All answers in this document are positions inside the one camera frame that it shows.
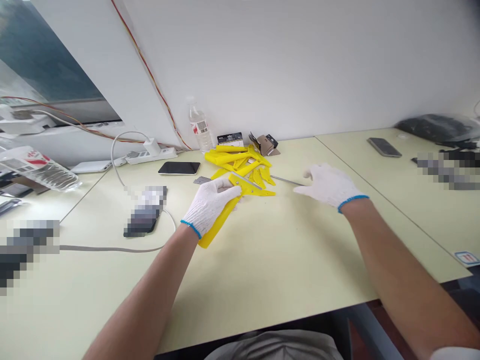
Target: plastic water bottle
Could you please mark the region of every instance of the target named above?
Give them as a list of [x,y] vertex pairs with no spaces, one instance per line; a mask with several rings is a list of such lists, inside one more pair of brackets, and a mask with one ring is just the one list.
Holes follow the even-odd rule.
[[59,192],[73,191],[82,184],[77,175],[48,156],[8,139],[0,139],[0,167]]
[[207,117],[201,111],[195,101],[194,97],[189,97],[188,105],[190,106],[190,125],[195,134],[196,141],[202,153],[207,153],[213,148],[212,138],[210,137],[209,126],[207,124]]

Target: phone screen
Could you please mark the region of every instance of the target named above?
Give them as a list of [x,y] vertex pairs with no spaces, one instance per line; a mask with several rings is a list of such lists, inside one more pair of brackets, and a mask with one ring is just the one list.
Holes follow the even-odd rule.
[[199,162],[167,161],[158,170],[158,173],[164,175],[195,175],[199,171],[199,167]]
[[402,156],[402,154],[384,138],[370,137],[368,142],[383,156],[394,158]]

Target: light yellow desk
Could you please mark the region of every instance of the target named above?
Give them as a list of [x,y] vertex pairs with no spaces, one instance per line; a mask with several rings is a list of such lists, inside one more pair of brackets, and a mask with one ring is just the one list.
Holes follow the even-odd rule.
[[[83,197],[102,178],[104,172],[79,175],[82,184],[75,191],[59,192],[49,190],[40,195],[30,193],[21,198],[23,204],[15,207],[0,216],[0,239],[6,236],[7,231],[15,226],[16,221],[25,220],[59,220],[83,199]],[[11,200],[11,197],[0,196],[0,203]]]
[[[379,155],[368,138],[387,139],[403,156]],[[319,135],[317,139],[453,256],[470,252],[480,259],[480,191],[448,190],[445,184],[434,182],[433,176],[423,175],[410,160],[418,153],[437,153],[447,147],[394,128]]]
[[[329,162],[346,171],[433,277],[470,275],[370,185],[315,138],[281,141],[271,173],[306,183],[302,172]],[[198,176],[217,169],[198,152],[196,176],[162,176],[163,161],[118,170],[127,185],[166,185],[177,224]],[[281,181],[274,197],[247,196],[208,249],[198,247],[185,274],[159,352],[232,336],[376,299],[348,222],[327,205],[292,192]],[[156,230],[123,238],[132,202],[109,171],[61,223],[62,244],[153,248],[172,233],[160,215]],[[61,252],[47,255],[22,286],[0,298],[0,358],[78,359],[152,262],[155,253]]]

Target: white work glove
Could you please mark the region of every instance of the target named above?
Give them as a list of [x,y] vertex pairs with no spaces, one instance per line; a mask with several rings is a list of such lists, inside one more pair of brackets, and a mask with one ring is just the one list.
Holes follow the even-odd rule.
[[212,228],[225,205],[241,194],[240,186],[233,186],[227,178],[206,182],[200,185],[181,223],[195,230],[201,239]]
[[342,206],[346,203],[355,199],[369,198],[355,187],[354,182],[346,173],[327,163],[310,166],[303,177],[311,178],[313,184],[295,187],[293,191],[327,203],[337,208],[340,214]]

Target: forearm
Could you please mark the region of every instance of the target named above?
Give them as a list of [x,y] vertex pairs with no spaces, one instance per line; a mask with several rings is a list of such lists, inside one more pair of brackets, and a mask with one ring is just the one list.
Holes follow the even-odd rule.
[[480,349],[480,334],[464,312],[388,227],[368,199],[342,207],[375,289],[419,359],[442,347]]
[[198,240],[191,228],[178,227],[84,359],[153,359]]

